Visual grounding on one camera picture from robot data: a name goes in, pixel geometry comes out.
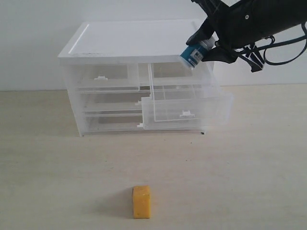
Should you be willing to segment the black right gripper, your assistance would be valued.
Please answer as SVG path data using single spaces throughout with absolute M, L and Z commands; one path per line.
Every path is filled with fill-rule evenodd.
M 198 0 L 207 14 L 200 28 L 186 41 L 193 46 L 217 34 L 223 46 L 208 51 L 203 62 L 232 64 L 242 48 L 307 21 L 305 0 L 240 0 L 228 6 L 221 0 Z

